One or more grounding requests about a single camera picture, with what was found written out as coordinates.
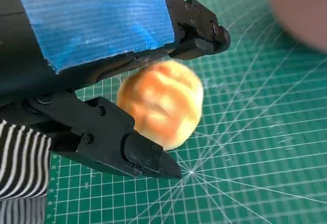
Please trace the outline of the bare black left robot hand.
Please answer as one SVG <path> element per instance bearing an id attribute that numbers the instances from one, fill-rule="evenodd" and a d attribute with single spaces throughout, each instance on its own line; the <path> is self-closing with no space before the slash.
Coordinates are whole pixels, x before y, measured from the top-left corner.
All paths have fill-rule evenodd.
<path id="1" fill-rule="evenodd" d="M 1 0 L 1 117 L 90 168 L 180 179 L 178 163 L 130 115 L 75 92 L 162 57 L 218 54 L 230 41 L 197 0 Z"/>

